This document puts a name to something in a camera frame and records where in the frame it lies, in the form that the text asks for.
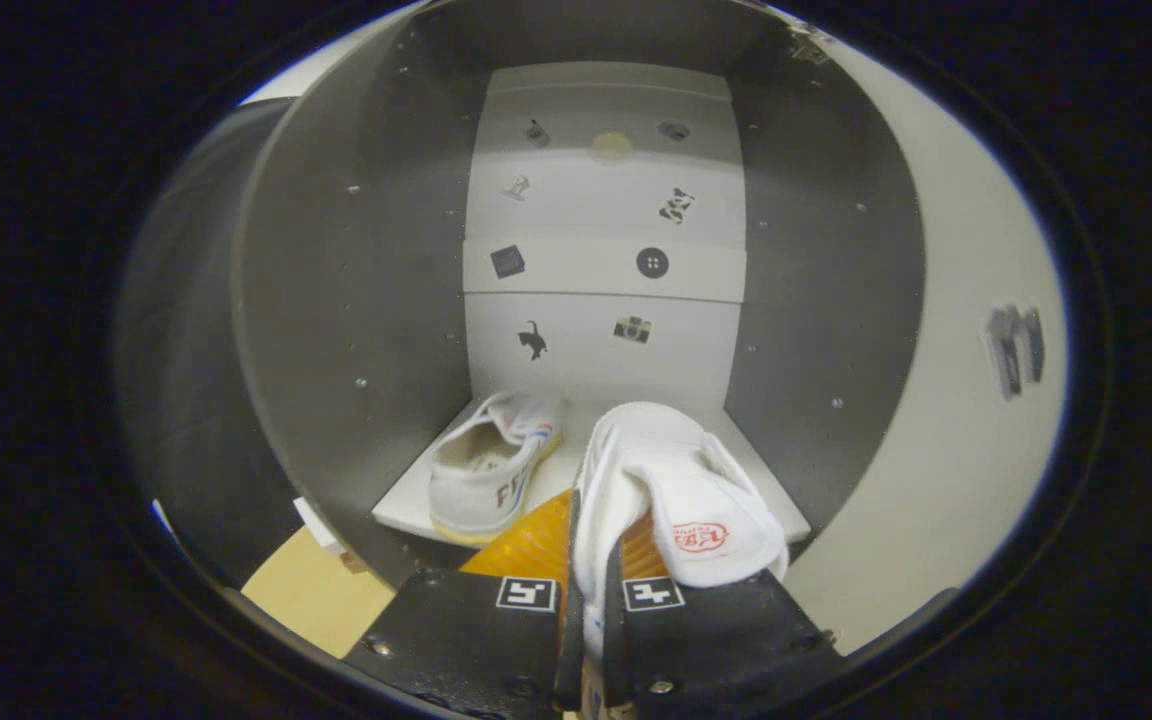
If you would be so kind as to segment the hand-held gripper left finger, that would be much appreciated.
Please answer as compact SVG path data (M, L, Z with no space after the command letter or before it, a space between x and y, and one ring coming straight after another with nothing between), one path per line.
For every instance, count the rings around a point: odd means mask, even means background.
M458 569L397 589L346 662L426 714L559 719L579 705L571 491L550 498Z

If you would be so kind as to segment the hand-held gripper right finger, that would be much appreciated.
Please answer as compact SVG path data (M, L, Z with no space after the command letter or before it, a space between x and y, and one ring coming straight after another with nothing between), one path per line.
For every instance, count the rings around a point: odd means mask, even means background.
M737 719L791 705L842 659L768 571L718 588L673 579L641 518L611 556L604 719Z

